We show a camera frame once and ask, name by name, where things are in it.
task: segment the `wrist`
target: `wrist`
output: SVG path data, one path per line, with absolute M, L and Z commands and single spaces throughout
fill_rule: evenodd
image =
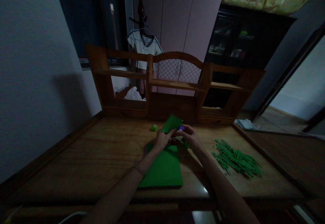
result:
M 160 146 L 155 144 L 155 146 L 152 148 L 152 152 L 156 155 L 160 154 L 164 149 Z
M 205 157 L 205 155 L 207 154 L 207 151 L 201 145 L 197 145 L 191 148 L 193 153 L 197 156 L 197 158 Z

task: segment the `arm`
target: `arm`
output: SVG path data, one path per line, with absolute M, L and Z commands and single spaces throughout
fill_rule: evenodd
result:
M 165 148 L 171 135 L 176 130 L 168 134 L 157 132 L 156 142 L 153 149 L 138 162 L 138 167 L 147 172 L 160 152 Z M 130 203 L 143 175 L 134 167 L 117 183 L 108 193 L 101 198 L 92 208 L 88 215 L 80 224 L 90 223 L 116 223 L 123 214 L 125 208 Z
M 252 210 L 202 147 L 197 132 L 189 125 L 183 126 L 185 127 L 185 132 L 178 131 L 177 134 L 186 138 L 193 153 L 201 162 L 213 186 L 218 202 L 229 221 L 231 223 L 245 224 L 259 223 Z

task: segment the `pink wardrobe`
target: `pink wardrobe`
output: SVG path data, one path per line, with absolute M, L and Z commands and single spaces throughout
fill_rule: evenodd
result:
M 202 62 L 208 49 L 221 0 L 143 0 L 148 28 L 163 52 L 189 53 Z M 137 19 L 138 0 L 133 0 Z M 183 60 L 159 62 L 158 79 L 198 83 L 201 70 Z M 195 91 L 158 87 L 157 92 L 194 96 Z

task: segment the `wooden floor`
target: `wooden floor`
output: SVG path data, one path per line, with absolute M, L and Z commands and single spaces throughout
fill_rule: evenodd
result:
M 318 196 L 325 197 L 325 142 L 309 137 L 249 132 L 287 173 Z
M 269 106 L 265 112 L 253 121 L 261 131 L 299 134 L 307 127 L 307 121 Z

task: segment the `dark wooden cabinet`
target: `dark wooden cabinet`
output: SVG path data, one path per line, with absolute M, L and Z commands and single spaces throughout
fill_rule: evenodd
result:
M 295 18 L 222 4 L 204 62 L 264 69 Z M 214 82 L 235 84 L 239 76 L 213 73 Z M 204 106 L 223 108 L 231 91 L 211 88 Z

